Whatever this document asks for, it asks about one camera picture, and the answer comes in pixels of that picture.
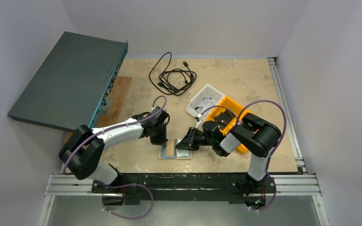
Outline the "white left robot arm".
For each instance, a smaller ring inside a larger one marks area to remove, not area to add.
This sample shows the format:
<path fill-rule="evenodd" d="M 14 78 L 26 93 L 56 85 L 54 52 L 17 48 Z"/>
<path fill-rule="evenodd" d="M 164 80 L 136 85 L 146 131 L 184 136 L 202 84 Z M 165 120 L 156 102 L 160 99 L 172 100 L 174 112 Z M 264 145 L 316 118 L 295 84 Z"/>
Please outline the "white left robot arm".
<path fill-rule="evenodd" d="M 58 157 L 78 179 L 90 178 L 112 185 L 120 172 L 100 158 L 105 150 L 129 140 L 148 137 L 152 145 L 166 146 L 166 126 L 170 115 L 159 106 L 151 112 L 133 115 L 124 122 L 90 129 L 79 126 L 59 151 Z"/>

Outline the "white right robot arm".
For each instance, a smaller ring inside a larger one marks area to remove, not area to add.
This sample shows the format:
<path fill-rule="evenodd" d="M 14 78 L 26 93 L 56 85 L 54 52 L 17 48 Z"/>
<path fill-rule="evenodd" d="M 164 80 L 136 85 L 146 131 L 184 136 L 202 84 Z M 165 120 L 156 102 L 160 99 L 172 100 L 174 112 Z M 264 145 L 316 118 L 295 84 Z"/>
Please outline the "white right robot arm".
<path fill-rule="evenodd" d="M 176 149 L 197 151 L 201 146 L 210 146 L 220 157 L 227 157 L 240 145 L 251 154 L 247 178 L 256 182 L 267 176 L 270 151 L 281 139 L 281 131 L 274 124 L 247 113 L 242 122 L 223 134 L 216 121 L 206 121 L 202 130 L 190 127 L 186 136 L 175 145 Z"/>

